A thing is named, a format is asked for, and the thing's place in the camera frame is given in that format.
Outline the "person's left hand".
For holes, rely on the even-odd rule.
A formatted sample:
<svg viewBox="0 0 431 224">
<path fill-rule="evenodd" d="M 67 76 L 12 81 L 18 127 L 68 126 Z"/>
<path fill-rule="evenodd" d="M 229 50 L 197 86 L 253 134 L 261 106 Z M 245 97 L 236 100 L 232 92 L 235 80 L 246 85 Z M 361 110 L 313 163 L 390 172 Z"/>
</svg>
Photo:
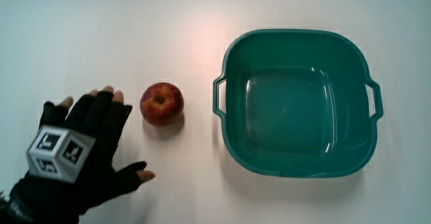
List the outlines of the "person's left hand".
<svg viewBox="0 0 431 224">
<path fill-rule="evenodd" d="M 96 138 L 73 184 L 26 174 L 1 201 L 2 223 L 77 224 L 89 209 L 137 190 L 155 178 L 138 161 L 116 171 L 112 159 L 132 107 L 121 91 L 106 86 L 92 90 L 77 102 L 68 97 L 60 104 L 45 102 L 40 125 L 60 126 Z"/>
</svg>

